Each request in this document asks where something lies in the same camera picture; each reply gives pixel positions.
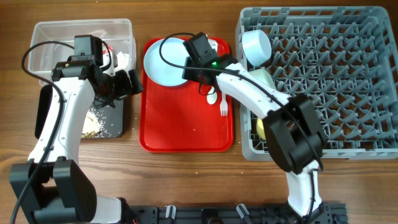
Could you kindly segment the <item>light blue plate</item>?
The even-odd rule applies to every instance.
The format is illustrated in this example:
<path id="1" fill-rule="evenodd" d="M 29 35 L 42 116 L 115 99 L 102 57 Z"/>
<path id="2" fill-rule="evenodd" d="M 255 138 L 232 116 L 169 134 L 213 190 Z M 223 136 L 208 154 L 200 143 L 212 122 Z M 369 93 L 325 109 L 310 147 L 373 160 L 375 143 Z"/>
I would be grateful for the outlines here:
<path id="1" fill-rule="evenodd" d="M 172 87 L 179 86 L 185 82 L 183 79 L 182 68 L 173 67 L 165 63 L 160 55 L 159 48 L 164 39 L 155 41 L 144 55 L 144 70 L 147 76 L 156 84 Z M 189 57 L 186 51 L 183 40 L 178 38 L 169 38 L 162 46 L 162 56 L 168 62 L 185 66 L 187 58 Z"/>

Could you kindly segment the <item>white napkin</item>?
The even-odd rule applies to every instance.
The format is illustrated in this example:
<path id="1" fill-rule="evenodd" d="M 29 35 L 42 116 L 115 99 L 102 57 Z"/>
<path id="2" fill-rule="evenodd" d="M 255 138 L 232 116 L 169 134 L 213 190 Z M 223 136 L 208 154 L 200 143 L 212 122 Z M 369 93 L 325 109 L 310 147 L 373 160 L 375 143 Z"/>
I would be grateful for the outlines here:
<path id="1" fill-rule="evenodd" d="M 130 66 L 130 55 L 119 52 L 115 54 L 111 51 L 111 60 L 115 71 L 127 70 Z"/>

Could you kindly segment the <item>white plastic spoon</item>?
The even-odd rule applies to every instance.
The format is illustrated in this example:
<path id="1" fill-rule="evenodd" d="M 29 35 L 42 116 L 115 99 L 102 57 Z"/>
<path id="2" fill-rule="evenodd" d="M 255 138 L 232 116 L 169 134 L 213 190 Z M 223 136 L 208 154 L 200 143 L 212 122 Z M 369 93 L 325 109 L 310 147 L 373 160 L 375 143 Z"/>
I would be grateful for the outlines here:
<path id="1" fill-rule="evenodd" d="M 209 105 L 213 105 L 217 101 L 217 92 L 215 88 L 212 86 L 206 95 L 206 100 Z"/>

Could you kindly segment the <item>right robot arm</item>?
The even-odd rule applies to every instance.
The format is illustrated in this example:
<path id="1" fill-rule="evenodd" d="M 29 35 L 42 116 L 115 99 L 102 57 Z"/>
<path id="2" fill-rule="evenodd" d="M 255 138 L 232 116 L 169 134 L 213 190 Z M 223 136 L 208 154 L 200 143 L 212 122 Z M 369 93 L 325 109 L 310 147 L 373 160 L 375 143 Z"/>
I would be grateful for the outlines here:
<path id="1" fill-rule="evenodd" d="M 291 209 L 310 222 L 322 200 L 318 172 L 327 137 L 307 95 L 290 96 L 252 76 L 228 54 L 189 56 L 183 78 L 232 96 L 261 119 L 272 160 L 286 173 Z"/>

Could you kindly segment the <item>grey dishwasher rack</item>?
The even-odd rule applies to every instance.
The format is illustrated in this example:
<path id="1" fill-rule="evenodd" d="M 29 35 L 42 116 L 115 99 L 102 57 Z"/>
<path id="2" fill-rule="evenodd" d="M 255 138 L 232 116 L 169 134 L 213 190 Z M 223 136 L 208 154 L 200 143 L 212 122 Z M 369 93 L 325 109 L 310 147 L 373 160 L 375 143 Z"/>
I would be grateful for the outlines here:
<path id="1" fill-rule="evenodd" d="M 279 91 L 306 94 L 328 137 L 325 158 L 397 157 L 397 42 L 380 6 L 246 7 L 235 30 L 264 31 L 272 57 L 262 65 Z"/>

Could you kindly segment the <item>rice and food scraps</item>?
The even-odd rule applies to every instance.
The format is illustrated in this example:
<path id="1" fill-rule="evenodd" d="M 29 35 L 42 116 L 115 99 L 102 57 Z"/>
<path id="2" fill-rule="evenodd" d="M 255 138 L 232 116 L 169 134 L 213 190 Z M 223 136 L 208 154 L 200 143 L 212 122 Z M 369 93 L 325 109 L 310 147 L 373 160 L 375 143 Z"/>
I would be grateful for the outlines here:
<path id="1" fill-rule="evenodd" d="M 104 124 L 100 120 L 100 114 L 90 108 L 86 114 L 85 122 L 83 125 L 83 131 L 81 133 L 82 138 L 101 138 L 103 137 Z"/>

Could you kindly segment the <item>black waste tray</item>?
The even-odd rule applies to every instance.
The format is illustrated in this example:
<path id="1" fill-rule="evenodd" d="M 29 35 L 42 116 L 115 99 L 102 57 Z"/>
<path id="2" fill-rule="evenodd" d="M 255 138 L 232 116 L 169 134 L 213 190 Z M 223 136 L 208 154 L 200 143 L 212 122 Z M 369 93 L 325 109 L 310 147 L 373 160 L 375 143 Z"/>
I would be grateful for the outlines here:
<path id="1" fill-rule="evenodd" d="M 44 128 L 45 120 L 47 118 L 50 104 L 52 101 L 52 87 L 43 86 L 40 91 L 39 105 L 37 111 L 37 119 L 35 123 L 35 137 L 38 139 Z M 123 113 L 124 113 L 124 102 L 115 100 L 115 108 L 105 106 L 100 109 L 95 109 L 93 105 L 90 108 L 96 110 L 100 115 L 100 120 L 103 121 L 103 137 L 101 138 L 118 138 L 123 132 Z"/>

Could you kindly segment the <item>clear plastic waste bin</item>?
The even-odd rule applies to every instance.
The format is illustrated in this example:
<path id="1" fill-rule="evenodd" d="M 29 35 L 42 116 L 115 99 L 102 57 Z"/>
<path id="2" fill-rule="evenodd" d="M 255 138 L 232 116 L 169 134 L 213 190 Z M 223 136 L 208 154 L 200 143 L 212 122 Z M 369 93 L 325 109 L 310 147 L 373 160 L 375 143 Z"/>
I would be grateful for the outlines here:
<path id="1" fill-rule="evenodd" d="M 105 41 L 110 51 L 130 55 L 130 66 L 136 67 L 136 41 L 129 19 L 89 19 L 73 21 L 39 22 L 34 27 L 31 46 L 50 40 L 74 45 L 76 35 L 93 35 Z M 27 68 L 30 72 L 51 79 L 51 71 L 58 62 L 66 61 L 73 55 L 73 49 L 58 45 L 46 44 L 29 53 Z"/>

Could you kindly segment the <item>red serving tray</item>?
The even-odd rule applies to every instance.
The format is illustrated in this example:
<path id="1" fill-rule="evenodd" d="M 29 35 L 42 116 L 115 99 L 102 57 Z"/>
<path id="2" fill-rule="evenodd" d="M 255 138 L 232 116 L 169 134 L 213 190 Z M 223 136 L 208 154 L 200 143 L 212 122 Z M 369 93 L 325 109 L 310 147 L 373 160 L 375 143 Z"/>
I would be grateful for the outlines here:
<path id="1" fill-rule="evenodd" d="M 221 97 L 210 105 L 209 86 L 187 81 L 166 87 L 142 73 L 139 142 L 149 152 L 223 152 L 234 140 L 233 99 L 226 97 L 228 114 L 221 115 Z"/>

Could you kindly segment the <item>light green bowl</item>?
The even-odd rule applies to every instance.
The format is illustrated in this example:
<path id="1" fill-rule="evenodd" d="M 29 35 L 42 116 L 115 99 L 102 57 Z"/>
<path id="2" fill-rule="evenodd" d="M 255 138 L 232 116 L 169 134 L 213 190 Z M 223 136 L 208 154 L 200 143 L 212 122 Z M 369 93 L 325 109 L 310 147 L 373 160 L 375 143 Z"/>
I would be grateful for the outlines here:
<path id="1" fill-rule="evenodd" d="M 257 70 L 250 71 L 249 74 L 260 80 L 261 82 L 265 83 L 267 86 L 271 87 L 272 89 L 276 89 L 275 83 L 265 68 L 259 68 Z"/>

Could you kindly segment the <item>yellow plastic cup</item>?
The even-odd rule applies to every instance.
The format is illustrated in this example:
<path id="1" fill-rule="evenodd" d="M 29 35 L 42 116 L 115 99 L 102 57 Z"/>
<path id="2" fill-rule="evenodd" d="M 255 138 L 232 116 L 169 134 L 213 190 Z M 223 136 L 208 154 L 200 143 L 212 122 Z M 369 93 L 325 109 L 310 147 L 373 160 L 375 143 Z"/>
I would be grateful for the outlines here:
<path id="1" fill-rule="evenodd" d="M 256 121 L 256 132 L 261 139 L 266 140 L 266 135 L 265 135 L 262 119 L 258 118 Z"/>

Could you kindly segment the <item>white plastic fork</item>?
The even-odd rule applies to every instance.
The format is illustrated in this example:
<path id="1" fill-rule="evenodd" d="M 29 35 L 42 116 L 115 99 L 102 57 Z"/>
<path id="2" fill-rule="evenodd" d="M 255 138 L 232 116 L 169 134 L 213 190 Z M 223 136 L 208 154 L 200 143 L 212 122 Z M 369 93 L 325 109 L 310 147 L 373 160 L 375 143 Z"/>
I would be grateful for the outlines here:
<path id="1" fill-rule="evenodd" d="M 224 92 L 221 93 L 220 113 L 222 116 L 228 115 L 228 103 L 226 101 L 226 94 Z"/>

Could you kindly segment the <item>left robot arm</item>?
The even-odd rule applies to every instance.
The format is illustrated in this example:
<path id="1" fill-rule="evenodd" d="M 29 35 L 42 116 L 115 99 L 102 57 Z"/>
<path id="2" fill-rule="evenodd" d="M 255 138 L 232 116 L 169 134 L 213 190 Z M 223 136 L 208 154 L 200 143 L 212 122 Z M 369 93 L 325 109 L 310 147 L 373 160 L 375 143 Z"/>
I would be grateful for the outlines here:
<path id="1" fill-rule="evenodd" d="M 50 109 L 37 145 L 25 164 L 11 168 L 18 209 L 29 223 L 135 223 L 124 198 L 96 193 L 78 165 L 81 133 L 90 105 L 110 105 L 143 91 L 135 72 L 108 75 L 93 60 L 59 62 L 49 81 Z"/>

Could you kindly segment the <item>light blue bowl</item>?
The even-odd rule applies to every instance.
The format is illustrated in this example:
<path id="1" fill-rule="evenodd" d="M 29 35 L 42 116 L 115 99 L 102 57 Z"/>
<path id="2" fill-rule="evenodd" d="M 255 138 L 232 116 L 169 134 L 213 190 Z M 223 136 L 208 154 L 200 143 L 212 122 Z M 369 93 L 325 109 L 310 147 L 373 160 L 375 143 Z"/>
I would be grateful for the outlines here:
<path id="1" fill-rule="evenodd" d="M 271 58 L 271 42 L 263 30 L 245 32 L 242 44 L 244 54 L 253 67 L 258 67 Z"/>

